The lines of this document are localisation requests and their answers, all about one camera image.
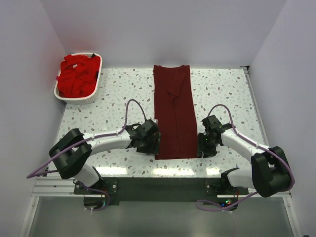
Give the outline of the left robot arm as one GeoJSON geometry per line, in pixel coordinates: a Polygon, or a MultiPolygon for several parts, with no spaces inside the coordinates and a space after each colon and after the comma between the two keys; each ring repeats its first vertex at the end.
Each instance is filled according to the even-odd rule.
{"type": "Polygon", "coordinates": [[[158,121],[127,125],[121,131],[84,134],[78,128],[70,130],[49,151],[49,156],[62,179],[75,178],[79,187],[105,190],[105,181],[96,168],[86,164],[91,155],[115,149],[135,148],[138,153],[159,153],[158,121]]]}

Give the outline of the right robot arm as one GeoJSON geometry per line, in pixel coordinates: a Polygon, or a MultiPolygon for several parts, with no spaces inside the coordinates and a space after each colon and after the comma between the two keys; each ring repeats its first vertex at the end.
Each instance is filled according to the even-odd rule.
{"type": "Polygon", "coordinates": [[[249,169],[237,167],[223,172],[217,190],[251,188],[267,198],[293,187],[293,174],[281,147],[257,143],[238,132],[232,124],[221,124],[215,115],[203,119],[202,124],[205,131],[198,135],[198,157],[213,157],[217,154],[218,146],[225,146],[248,160],[251,165],[249,169]]]}

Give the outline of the dark red t shirt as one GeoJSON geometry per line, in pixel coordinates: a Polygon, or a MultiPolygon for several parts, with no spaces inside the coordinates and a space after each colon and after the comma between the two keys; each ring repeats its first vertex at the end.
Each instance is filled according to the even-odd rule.
{"type": "Polygon", "coordinates": [[[198,129],[190,67],[154,65],[154,117],[161,133],[156,160],[197,158],[198,129]]]}

